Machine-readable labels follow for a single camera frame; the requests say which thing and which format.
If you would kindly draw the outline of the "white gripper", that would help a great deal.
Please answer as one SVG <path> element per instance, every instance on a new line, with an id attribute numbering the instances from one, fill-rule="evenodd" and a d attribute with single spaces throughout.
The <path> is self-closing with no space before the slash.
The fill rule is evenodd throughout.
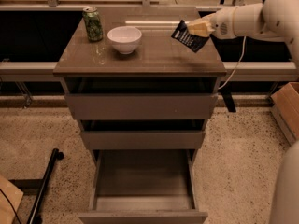
<path id="1" fill-rule="evenodd" d="M 234 39 L 234 14 L 234 7 L 223 8 L 213 13 L 210 21 L 202 18 L 190 21 L 187 28 L 191 35 L 209 37 L 213 34 L 218 39 Z"/>

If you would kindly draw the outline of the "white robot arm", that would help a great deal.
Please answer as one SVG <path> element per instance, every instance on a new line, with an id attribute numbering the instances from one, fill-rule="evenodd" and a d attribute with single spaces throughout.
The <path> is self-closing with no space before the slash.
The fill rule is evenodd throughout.
<path id="1" fill-rule="evenodd" d="M 261 4 L 226 7 L 187 24 L 193 35 L 218 39 L 239 36 L 286 44 L 299 66 L 299 0 L 264 0 Z M 299 141 L 285 153 L 278 169 L 269 224 L 299 224 Z"/>

